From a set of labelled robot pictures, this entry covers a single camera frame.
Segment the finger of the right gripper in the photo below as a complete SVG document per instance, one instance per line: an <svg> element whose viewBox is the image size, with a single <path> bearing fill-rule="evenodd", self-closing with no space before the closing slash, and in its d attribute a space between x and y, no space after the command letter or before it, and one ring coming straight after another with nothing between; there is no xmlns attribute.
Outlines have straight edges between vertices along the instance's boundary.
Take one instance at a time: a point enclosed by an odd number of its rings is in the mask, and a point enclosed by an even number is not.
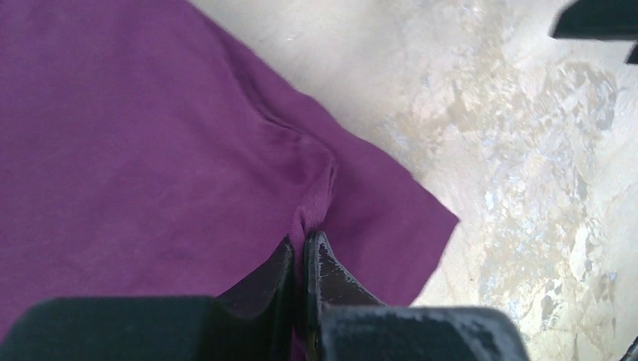
<svg viewBox="0 0 638 361"><path fill-rule="evenodd" d="M637 0L577 0L564 7L555 39L637 42Z"/></svg>

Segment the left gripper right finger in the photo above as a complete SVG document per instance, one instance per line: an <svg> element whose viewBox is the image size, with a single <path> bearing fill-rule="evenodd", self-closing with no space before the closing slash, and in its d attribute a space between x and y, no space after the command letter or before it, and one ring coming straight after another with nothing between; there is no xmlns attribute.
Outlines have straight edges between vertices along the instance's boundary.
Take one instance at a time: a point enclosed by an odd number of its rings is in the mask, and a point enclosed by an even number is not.
<svg viewBox="0 0 638 361"><path fill-rule="evenodd" d="M386 305L337 260L326 235L304 246L308 360L527 360L518 329L493 308Z"/></svg>

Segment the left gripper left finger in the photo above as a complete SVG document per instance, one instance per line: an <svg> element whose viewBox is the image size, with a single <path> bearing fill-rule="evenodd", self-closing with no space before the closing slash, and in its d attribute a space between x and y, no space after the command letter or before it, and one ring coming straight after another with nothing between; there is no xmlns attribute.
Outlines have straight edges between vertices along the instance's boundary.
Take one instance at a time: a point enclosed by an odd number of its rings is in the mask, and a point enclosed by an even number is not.
<svg viewBox="0 0 638 361"><path fill-rule="evenodd" d="M288 360L293 248L273 254L216 297L48 299L1 344L3 360Z"/></svg>

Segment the purple cloth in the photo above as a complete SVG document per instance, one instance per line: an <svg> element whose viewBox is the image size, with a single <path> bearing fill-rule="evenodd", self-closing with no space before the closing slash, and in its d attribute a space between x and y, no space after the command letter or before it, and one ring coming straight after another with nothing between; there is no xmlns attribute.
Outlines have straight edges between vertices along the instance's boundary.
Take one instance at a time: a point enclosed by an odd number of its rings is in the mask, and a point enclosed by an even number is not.
<svg viewBox="0 0 638 361"><path fill-rule="evenodd" d="M408 305L457 217L187 1L1 3L1 344L55 298L211 296L305 239Z"/></svg>

